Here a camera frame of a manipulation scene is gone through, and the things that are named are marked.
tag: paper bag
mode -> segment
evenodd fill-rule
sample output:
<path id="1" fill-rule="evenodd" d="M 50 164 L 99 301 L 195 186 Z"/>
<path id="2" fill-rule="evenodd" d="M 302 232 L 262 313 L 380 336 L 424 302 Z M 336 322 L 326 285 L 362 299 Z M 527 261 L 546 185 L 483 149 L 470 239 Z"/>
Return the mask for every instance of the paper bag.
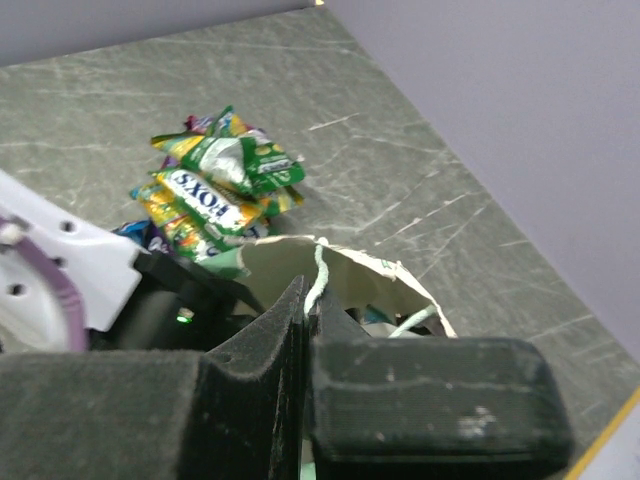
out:
<path id="1" fill-rule="evenodd" d="M 318 273 L 316 245 L 313 236 L 268 237 L 207 259 L 201 265 L 243 283 L 269 308 L 296 276 L 304 275 L 313 284 Z M 323 259 L 329 267 L 328 285 L 344 309 L 364 310 L 371 305 L 393 319 L 397 314 L 411 315 L 434 305 L 439 319 L 429 325 L 431 332 L 457 336 L 431 294 L 400 262 L 336 245 L 324 247 Z"/>

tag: gray marble floor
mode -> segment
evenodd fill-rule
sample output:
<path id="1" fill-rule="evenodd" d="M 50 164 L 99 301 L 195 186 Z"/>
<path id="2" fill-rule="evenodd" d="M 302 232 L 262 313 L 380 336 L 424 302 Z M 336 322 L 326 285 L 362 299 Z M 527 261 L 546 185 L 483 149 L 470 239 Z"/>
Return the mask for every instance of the gray marble floor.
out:
<path id="1" fill-rule="evenodd" d="M 161 159 L 149 137 L 228 103 L 306 158 L 307 203 L 284 232 L 401 260 L 459 335 L 532 341 L 581 450 L 638 386 L 638 365 L 324 9 L 0 69 L 0 168 L 114 227 L 141 217 L 127 192 Z"/>

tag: purple wall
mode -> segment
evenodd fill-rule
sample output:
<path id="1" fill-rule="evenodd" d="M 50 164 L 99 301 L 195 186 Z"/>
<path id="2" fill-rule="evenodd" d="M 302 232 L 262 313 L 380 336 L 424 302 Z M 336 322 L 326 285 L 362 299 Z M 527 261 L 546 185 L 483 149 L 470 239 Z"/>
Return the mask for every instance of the purple wall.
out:
<path id="1" fill-rule="evenodd" d="M 640 3 L 326 4 L 640 359 Z"/>
<path id="2" fill-rule="evenodd" d="M 1 0 L 0 66 L 311 4 L 311 0 Z"/>

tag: purple cable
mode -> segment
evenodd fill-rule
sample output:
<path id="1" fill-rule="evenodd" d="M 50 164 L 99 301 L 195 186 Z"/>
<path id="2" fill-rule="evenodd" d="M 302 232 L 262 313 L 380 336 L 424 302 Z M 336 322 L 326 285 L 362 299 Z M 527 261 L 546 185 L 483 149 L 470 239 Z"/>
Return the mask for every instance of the purple cable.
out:
<path id="1" fill-rule="evenodd" d="M 12 222 L 0 215 L 0 228 L 9 223 Z M 87 350 L 84 303 L 71 279 L 27 235 L 9 248 L 15 249 L 53 289 L 67 319 L 69 349 L 74 352 Z"/>

